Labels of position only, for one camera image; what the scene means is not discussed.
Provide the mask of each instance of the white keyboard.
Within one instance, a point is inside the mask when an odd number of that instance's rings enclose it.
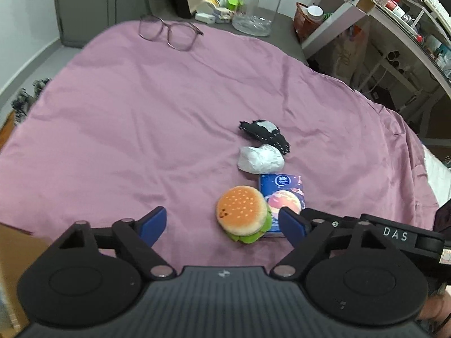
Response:
[[[439,0],[423,0],[426,5],[429,6],[429,8],[437,14],[438,20],[443,24],[443,27],[448,32],[448,35],[451,36],[451,17],[446,11],[446,9],[443,7],[442,4],[440,4]]]

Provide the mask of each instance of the tissue pack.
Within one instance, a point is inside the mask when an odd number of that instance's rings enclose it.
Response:
[[[272,226],[265,236],[281,237],[283,235],[279,229],[279,210],[289,207],[298,214],[305,208],[301,177],[290,174],[261,174],[258,187],[272,213]]]

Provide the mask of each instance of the eyeglasses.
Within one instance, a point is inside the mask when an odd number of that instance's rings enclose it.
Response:
[[[139,36],[146,40],[157,39],[168,28],[167,41],[171,48],[177,51],[189,51],[199,35],[204,33],[189,22],[175,22],[168,24],[156,16],[144,16],[139,21]]]

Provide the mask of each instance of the brown basket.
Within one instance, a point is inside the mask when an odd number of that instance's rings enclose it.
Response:
[[[308,7],[303,3],[296,3],[296,15],[293,21],[293,27],[295,29],[296,35],[298,36],[299,42],[303,42],[311,35],[320,25],[321,22],[311,20],[302,11],[302,6]]]

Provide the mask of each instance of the crumpled tissue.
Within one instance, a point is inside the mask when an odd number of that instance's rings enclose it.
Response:
[[[279,172],[285,165],[282,154],[269,144],[260,147],[244,146],[240,148],[238,167],[251,174]]]

